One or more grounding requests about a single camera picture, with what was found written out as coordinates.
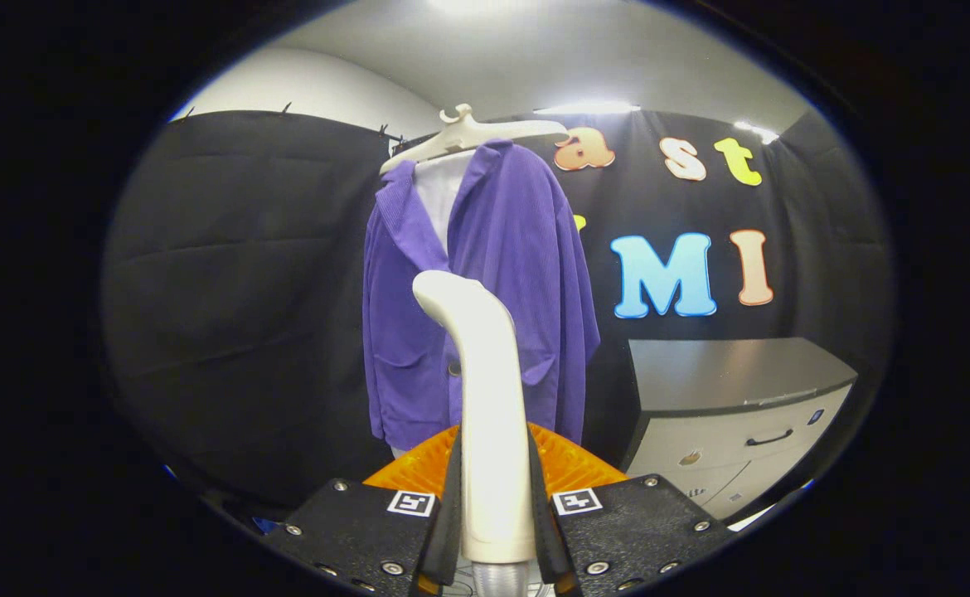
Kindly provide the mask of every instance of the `orange base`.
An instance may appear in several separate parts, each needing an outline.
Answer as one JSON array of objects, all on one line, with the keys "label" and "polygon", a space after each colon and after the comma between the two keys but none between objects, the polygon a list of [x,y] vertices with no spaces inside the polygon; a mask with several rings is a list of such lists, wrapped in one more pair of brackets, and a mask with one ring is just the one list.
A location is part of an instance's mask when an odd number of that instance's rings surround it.
[{"label": "orange base", "polygon": [[[450,427],[415,446],[368,477],[364,484],[390,490],[432,493],[438,499],[442,498],[448,457],[451,456],[458,428],[458,425]],[[628,479],[625,473],[554,431],[533,423],[530,423],[530,431],[537,445],[537,453],[541,455],[548,498],[558,492],[595,488]]]}]

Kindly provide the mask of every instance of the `orange letter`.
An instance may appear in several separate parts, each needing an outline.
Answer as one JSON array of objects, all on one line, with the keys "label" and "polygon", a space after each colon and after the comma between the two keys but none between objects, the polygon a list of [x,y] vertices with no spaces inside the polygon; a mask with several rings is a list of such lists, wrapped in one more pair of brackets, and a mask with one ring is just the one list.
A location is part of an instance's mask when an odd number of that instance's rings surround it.
[{"label": "orange letter", "polygon": [[735,177],[736,181],[752,187],[761,184],[761,174],[750,170],[750,166],[747,166],[747,160],[754,156],[750,155],[750,150],[747,148],[740,147],[739,141],[728,137],[713,143],[713,148],[725,155],[725,162],[728,163],[728,169],[732,171],[732,177]]},{"label": "orange letter", "polygon": [[607,167],[614,163],[614,152],[607,148],[603,133],[588,126],[570,129],[570,138],[555,143],[555,166],[562,170],[580,170],[582,167]]},{"label": "orange letter", "polygon": [[666,137],[660,141],[658,147],[666,154],[666,167],[673,172],[674,177],[686,181],[701,181],[706,177],[706,166],[702,166],[702,162],[695,158],[698,152],[686,140]]},{"label": "orange letter", "polygon": [[765,279],[765,257],[761,245],[765,243],[762,231],[735,231],[728,237],[740,249],[743,261],[743,290],[740,303],[754,307],[773,301],[773,289]]}]

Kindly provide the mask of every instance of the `white wall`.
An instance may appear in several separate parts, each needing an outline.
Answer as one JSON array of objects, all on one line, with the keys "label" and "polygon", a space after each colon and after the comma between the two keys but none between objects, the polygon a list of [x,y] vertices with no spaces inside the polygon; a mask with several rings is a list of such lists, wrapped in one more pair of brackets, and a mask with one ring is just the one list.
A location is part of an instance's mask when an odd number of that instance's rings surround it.
[{"label": "white wall", "polygon": [[232,109],[260,109],[310,114],[414,139],[442,128],[434,107],[384,76],[341,58],[288,48],[264,48],[250,54],[204,90],[198,91],[172,119]]}]

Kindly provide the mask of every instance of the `drawer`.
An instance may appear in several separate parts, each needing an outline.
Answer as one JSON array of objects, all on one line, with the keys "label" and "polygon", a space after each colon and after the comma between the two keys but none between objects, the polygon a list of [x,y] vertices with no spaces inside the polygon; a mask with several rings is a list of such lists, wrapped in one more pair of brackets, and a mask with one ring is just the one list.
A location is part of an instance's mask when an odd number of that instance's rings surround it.
[{"label": "drawer", "polygon": [[787,475],[793,466],[806,456],[810,447],[810,444],[801,444],[781,453],[750,461],[750,464],[747,464],[746,468],[731,480],[731,483],[702,505],[702,509],[710,513],[713,518],[731,517],[748,503],[761,498],[761,494]]},{"label": "drawer", "polygon": [[[651,419],[633,463],[651,462],[655,468],[648,471],[651,473],[717,468],[781,453],[799,444],[813,444],[831,423],[849,390],[845,386],[800,403],[734,415]],[[809,424],[818,411],[822,414]],[[758,443],[747,445],[748,439]]]},{"label": "drawer", "polygon": [[715,466],[715,468],[683,469],[682,471],[667,471],[661,475],[674,487],[687,495],[694,503],[702,506],[709,502],[717,492],[724,490],[736,475],[746,468],[747,462]]}]

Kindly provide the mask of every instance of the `blue letter m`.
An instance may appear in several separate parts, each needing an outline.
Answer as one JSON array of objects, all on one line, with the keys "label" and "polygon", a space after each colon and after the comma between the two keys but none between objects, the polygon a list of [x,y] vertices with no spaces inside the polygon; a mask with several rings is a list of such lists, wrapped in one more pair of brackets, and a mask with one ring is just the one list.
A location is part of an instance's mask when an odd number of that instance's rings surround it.
[{"label": "blue letter m", "polygon": [[662,260],[641,235],[623,235],[610,242],[610,249],[621,257],[621,303],[614,307],[619,318],[647,316],[647,304],[643,302],[640,288],[655,310],[664,316],[673,301],[677,285],[681,286],[681,299],[674,305],[678,316],[712,316],[717,303],[710,298],[710,280],[706,268],[706,250],[710,249],[710,237],[689,233],[677,237],[673,243],[670,262]]}]

